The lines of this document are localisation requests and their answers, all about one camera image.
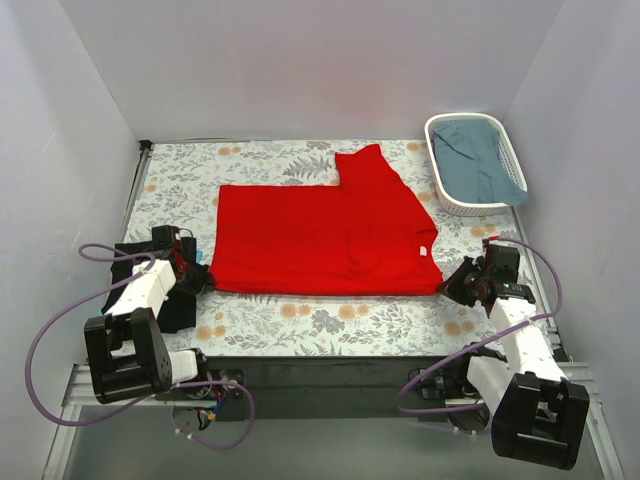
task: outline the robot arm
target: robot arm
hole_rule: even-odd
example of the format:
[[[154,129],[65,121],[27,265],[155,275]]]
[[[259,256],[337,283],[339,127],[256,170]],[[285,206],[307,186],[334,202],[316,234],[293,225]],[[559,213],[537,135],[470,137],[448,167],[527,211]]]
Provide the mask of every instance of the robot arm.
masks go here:
[[[208,282],[206,267],[182,257],[179,231],[168,225],[153,228],[153,267],[135,265],[133,273],[144,274],[127,285],[105,315],[85,324],[91,380],[100,403],[166,392],[205,368],[206,358],[197,349],[168,352],[156,322],[172,288],[197,294]],[[112,356],[125,340],[133,340],[135,354]]]
[[[485,256],[466,257],[441,287],[457,303],[480,301],[497,331],[532,319],[535,299],[518,284],[516,248],[485,241]],[[589,409],[584,386],[569,382],[542,332],[531,324],[502,338],[507,362],[472,355],[467,380],[489,408],[494,451],[561,469],[575,464]]]

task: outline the t-shirt sleeve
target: t-shirt sleeve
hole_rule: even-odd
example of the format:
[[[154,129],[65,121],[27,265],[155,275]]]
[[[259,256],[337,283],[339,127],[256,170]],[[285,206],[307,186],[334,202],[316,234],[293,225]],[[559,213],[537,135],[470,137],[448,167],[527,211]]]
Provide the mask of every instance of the t-shirt sleeve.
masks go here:
[[[386,196],[391,189],[405,187],[382,156],[379,144],[369,145],[356,153],[336,153],[336,167],[340,188],[345,193]]]

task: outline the t-shirt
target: t-shirt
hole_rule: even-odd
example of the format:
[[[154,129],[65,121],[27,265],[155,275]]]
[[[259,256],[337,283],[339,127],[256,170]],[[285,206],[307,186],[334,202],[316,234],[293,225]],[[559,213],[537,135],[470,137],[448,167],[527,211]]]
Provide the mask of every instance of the t-shirt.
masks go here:
[[[430,295],[438,231],[380,145],[336,154],[338,186],[220,187],[216,288],[299,295]]]

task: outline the black cloth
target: black cloth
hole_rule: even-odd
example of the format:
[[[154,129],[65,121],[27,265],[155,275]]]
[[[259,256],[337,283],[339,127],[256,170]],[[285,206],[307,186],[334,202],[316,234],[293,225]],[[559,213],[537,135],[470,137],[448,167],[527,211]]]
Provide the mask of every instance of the black cloth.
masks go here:
[[[153,251],[152,242],[117,243],[115,248],[125,253],[142,253]],[[182,254],[185,260],[196,261],[196,239],[192,237],[182,238]],[[117,283],[133,274],[133,262],[113,262],[111,264],[111,284]],[[126,287],[113,290],[107,302],[102,307],[102,313],[106,313],[120,298]],[[158,326],[162,333],[176,333],[183,328],[196,326],[196,297],[179,292],[175,288],[169,292],[169,299],[164,302],[158,316]]]

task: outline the blue cloth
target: blue cloth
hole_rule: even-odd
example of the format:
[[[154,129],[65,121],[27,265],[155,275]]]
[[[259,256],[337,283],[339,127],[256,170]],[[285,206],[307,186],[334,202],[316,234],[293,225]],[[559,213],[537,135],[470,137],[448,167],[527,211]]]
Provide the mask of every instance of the blue cloth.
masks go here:
[[[442,122],[433,129],[436,164],[444,190],[466,203],[506,203],[527,199],[500,162],[499,133],[484,119]]]

